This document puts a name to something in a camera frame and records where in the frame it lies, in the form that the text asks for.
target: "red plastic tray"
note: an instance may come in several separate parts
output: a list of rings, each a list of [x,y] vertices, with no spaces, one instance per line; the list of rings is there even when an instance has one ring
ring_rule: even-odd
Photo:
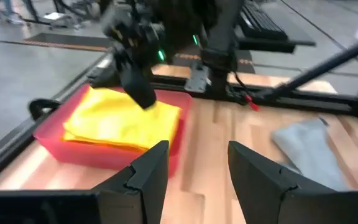
[[[59,109],[51,114],[35,130],[34,137],[60,162],[103,169],[123,169],[139,157],[141,153],[120,149],[119,147],[98,146],[62,140],[64,134],[63,123],[74,112],[88,88],[89,85],[81,87],[65,104],[61,105]],[[168,174],[171,177],[178,166],[180,146],[185,133],[188,111],[191,106],[191,96],[187,93],[165,90],[156,90],[155,93],[159,101],[182,109],[177,132],[170,147]]]

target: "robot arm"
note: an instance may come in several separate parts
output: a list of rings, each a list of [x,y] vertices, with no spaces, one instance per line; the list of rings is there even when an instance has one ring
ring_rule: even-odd
[[[101,18],[103,33],[116,41],[116,72],[99,77],[94,87],[108,87],[106,80],[119,76],[125,92],[143,109],[155,102],[145,73],[154,65],[170,62],[193,43],[193,35],[216,23],[215,0],[128,0],[112,2]]]

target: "black mat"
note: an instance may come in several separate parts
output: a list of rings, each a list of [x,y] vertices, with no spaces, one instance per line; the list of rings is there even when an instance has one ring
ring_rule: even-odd
[[[48,43],[51,47],[53,47],[54,44],[105,48],[108,48],[111,45],[111,41],[109,39],[102,37],[81,37],[74,35],[46,33],[40,33],[38,35],[25,39],[25,41]],[[255,73],[254,67],[252,66],[252,57],[248,50],[238,51],[237,58],[239,60],[238,71],[246,73]],[[177,53],[176,57],[173,59],[173,65],[190,67],[199,59],[199,49],[197,48],[197,46],[194,45]]]

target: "keyboard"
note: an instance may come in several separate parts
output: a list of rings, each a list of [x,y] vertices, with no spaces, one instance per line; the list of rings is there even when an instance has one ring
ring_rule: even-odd
[[[243,5],[238,23],[247,37],[271,40],[288,39],[285,32],[258,5],[252,2]]]

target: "folded cloth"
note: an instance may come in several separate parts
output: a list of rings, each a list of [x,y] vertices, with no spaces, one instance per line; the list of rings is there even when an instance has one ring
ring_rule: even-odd
[[[172,142],[180,112],[160,101],[143,110],[125,93],[90,87],[64,123],[63,139],[147,151],[161,140]]]
[[[326,138],[323,119],[292,124],[272,133],[273,141],[305,177],[331,189],[344,191],[347,185]]]

